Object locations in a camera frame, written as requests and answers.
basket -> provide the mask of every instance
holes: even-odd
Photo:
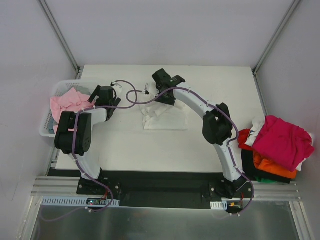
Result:
[[[96,89],[98,83],[97,81],[92,80],[66,80],[66,81],[60,81],[58,82],[55,87],[53,88],[53,91],[51,93],[50,97],[61,97],[64,94],[66,94],[71,88],[75,88],[77,90],[77,87],[83,87],[89,89],[89,92],[92,94],[93,91]],[[48,111],[43,116],[43,119],[41,121],[41,127],[39,129],[39,133],[43,137],[49,137],[54,138],[56,134],[52,134],[49,132],[49,123],[52,120],[52,113],[50,110],[50,105],[48,107]]]

gray wall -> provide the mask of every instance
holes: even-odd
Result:
[[[78,63],[254,67],[293,0],[48,0]]]
[[[270,114],[316,136],[297,181],[316,239],[320,207],[320,1],[304,0],[258,73]]]
[[[0,1],[0,36],[0,239],[11,240],[53,146],[39,135],[49,94],[75,72],[36,0]]]

table top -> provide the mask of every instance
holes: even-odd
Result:
[[[110,85],[127,80],[143,90],[153,81],[152,74],[164,68],[171,76],[180,75],[192,89],[216,104],[225,103],[239,130],[251,128],[254,117],[263,117],[263,109],[250,67],[172,66],[172,65],[86,65],[82,80]],[[129,106],[121,84],[119,106]],[[222,166],[215,148],[202,135],[203,121],[193,111],[188,115],[188,130],[144,130],[139,106],[117,109],[108,122],[95,125],[91,149],[99,153],[99,164],[110,171],[218,173]],[[239,165],[241,150],[232,146]],[[60,153],[56,169],[76,170],[69,156]]]

green cloth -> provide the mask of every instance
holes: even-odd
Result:
[[[259,182],[259,183],[265,183],[265,184],[272,184],[272,183],[277,183],[277,181],[273,181],[267,178],[261,178],[259,176],[255,176],[255,179]]]

pink towel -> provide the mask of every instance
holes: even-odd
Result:
[[[88,102],[89,95],[84,95],[81,92],[71,88],[63,96],[53,96],[50,98],[50,108],[53,119],[59,123],[61,113],[63,111],[71,111],[77,113],[82,108],[90,108],[95,105],[95,102]]]
[[[275,116],[266,116],[253,149],[293,172],[315,150],[310,135],[301,127]]]

